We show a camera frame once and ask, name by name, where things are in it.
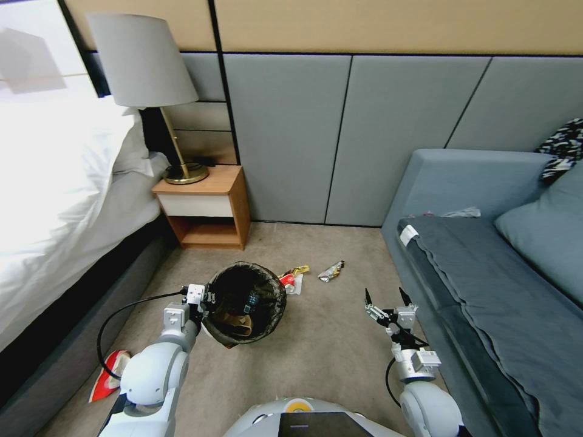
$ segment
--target black cable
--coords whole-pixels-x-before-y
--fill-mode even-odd
[[[121,379],[121,376],[116,375],[108,366],[107,363],[105,363],[105,360],[103,359],[103,353],[101,352],[101,336],[103,335],[103,331],[105,329],[105,326],[107,326],[107,324],[109,323],[109,321],[118,313],[120,313],[121,311],[129,308],[129,307],[133,307],[134,305],[137,305],[138,303],[143,303],[143,302],[148,302],[149,300],[156,300],[156,299],[161,299],[162,297],[170,297],[170,296],[176,296],[178,294],[183,294],[182,290],[177,291],[176,293],[168,293],[168,294],[160,294],[158,296],[152,296],[152,297],[147,297],[145,299],[142,300],[136,300],[135,302],[131,302],[127,305],[124,305],[123,307],[121,307],[119,310],[114,311],[112,314],[109,315],[109,317],[107,319],[105,319],[105,322],[103,322],[103,324],[101,325],[101,328],[99,328],[99,332],[97,333],[97,358],[99,359],[99,364],[101,364],[101,367],[103,367],[103,369],[109,373],[109,376],[112,376],[115,379]]]
[[[421,340],[421,339],[420,339],[419,337],[417,337],[415,334],[413,334],[413,333],[411,333],[411,332],[409,332],[409,331],[406,331],[406,330],[405,330],[405,329],[404,329],[404,328],[403,328],[401,325],[399,325],[399,323],[398,323],[398,322],[394,322],[394,323],[395,323],[395,325],[397,325],[397,326],[399,327],[399,329],[401,330],[401,332],[403,332],[404,334],[408,335],[408,336],[409,336],[409,337],[411,337],[413,340],[416,340],[416,341],[418,341],[419,343],[421,343],[421,344],[420,344],[420,346],[421,346],[421,347],[429,347],[429,343],[427,343],[427,342],[426,342],[426,341],[424,341],[424,340]]]
[[[387,384],[387,390],[389,391],[391,399],[393,399],[393,401],[395,401],[395,403],[398,405],[398,407],[401,408],[401,404],[399,403],[399,401],[397,400],[395,395],[393,395],[393,392],[390,390],[390,387],[389,387],[389,371],[394,363],[395,363],[395,359],[393,358],[390,361],[389,365],[387,366],[387,372],[384,374],[384,382],[385,382],[385,384]]]

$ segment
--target candy wrapper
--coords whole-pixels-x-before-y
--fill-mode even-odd
[[[330,279],[334,279],[336,276],[340,274],[340,269],[344,267],[344,261],[339,261],[330,268],[324,270],[322,273],[318,275],[319,280],[323,280],[324,282],[330,282]]]
[[[285,287],[287,294],[300,294],[302,292],[302,280],[304,273],[310,271],[307,265],[299,266],[288,270],[279,276],[279,280]]]

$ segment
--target lamp shade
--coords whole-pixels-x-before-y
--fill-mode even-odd
[[[118,13],[90,13],[87,20],[117,104],[170,106],[199,99],[166,21]]]

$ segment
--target carpet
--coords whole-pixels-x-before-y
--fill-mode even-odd
[[[336,279],[317,279],[341,259],[346,266]],[[197,337],[177,408],[176,437],[221,436],[252,405],[287,396],[335,402],[410,436],[384,383],[390,339],[364,312],[364,287],[383,308],[401,304],[400,281],[380,230],[253,223],[244,251],[175,249],[144,297],[207,282],[240,260],[276,274],[302,264],[312,271],[304,275],[301,295],[288,296],[281,322],[265,339],[227,350],[204,332]],[[162,310],[172,301],[135,307],[114,348],[137,353],[153,343],[162,329]],[[88,404],[96,377],[97,371],[38,436],[97,435],[115,395]],[[396,369],[390,383],[395,393],[401,391]],[[441,380],[438,384],[444,387]]]

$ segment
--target white bedsheet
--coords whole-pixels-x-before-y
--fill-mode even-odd
[[[0,102],[0,350],[158,214],[159,178],[112,173],[137,118],[111,99]]]
[[[168,166],[166,157],[157,152],[150,156],[154,176],[137,172],[117,174],[107,190],[101,211],[93,224],[79,236],[66,257],[52,269],[39,269],[41,275],[35,282],[41,288],[23,287],[18,292],[18,301],[13,301],[10,311],[19,311],[19,317],[12,320],[0,333],[0,350],[57,300],[83,274],[121,241],[136,232],[160,214],[160,207],[152,195],[152,187],[158,183],[162,172]],[[0,308],[0,320],[7,317],[6,310]]]

